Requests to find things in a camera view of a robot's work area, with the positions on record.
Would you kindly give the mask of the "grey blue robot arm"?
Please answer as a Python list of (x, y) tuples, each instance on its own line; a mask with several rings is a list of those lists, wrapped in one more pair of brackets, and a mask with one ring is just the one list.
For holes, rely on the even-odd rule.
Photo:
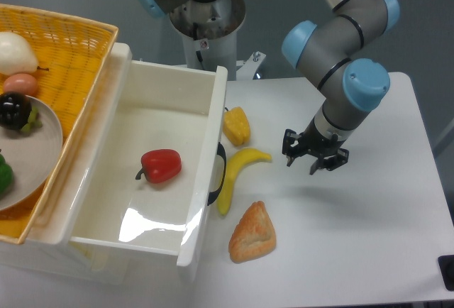
[[(351, 133), (389, 90), (381, 64), (352, 55), (399, 19), (397, 0), (326, 0), (334, 17), (318, 26), (297, 24), (284, 38), (282, 54), (325, 101), (302, 133), (286, 130), (282, 152), (289, 162), (311, 155), (311, 169), (335, 170), (348, 161), (343, 148)], [(244, 0), (139, 0), (154, 18), (168, 16), (184, 44), (188, 67), (223, 66), (236, 77), (236, 33), (245, 19)]]

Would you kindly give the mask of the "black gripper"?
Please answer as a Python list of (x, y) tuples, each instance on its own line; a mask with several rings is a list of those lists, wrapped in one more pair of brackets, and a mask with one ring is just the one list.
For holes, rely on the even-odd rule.
[(333, 171), (348, 162), (349, 150), (341, 148), (346, 141), (343, 130), (326, 118), (314, 118), (303, 134), (286, 129), (282, 141), (282, 154), (287, 158), (287, 167), (306, 154), (316, 156), (309, 174), (318, 170)]

